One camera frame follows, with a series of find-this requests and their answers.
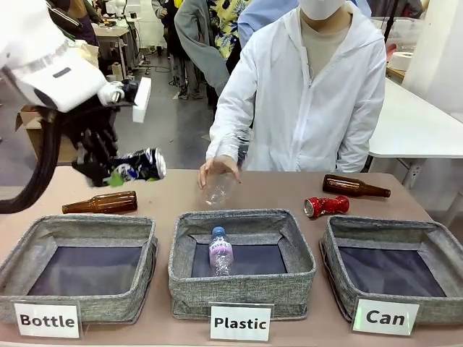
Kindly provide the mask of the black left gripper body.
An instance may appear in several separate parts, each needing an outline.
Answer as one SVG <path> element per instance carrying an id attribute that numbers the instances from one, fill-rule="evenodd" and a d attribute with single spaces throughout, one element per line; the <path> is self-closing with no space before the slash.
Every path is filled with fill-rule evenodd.
<path id="1" fill-rule="evenodd" d="M 62 133 L 74 149 L 77 143 L 82 143 L 84 148 L 95 147 L 93 137 L 98 140 L 96 131 L 108 125 L 114 128 L 114 119 L 120 110 L 119 106 L 90 106 L 75 108 L 67 113 L 60 112 Z"/>

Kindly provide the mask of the person's right hand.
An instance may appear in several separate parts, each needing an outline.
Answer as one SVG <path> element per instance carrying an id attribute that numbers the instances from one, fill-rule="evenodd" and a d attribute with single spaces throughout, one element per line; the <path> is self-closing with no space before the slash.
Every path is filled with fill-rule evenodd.
<path id="1" fill-rule="evenodd" d="M 207 180 L 212 175 L 232 174 L 234 179 L 241 183 L 240 171 L 235 159 L 228 155 L 219 155 L 209 158 L 198 171 L 197 183 L 200 189 L 205 188 Z"/>

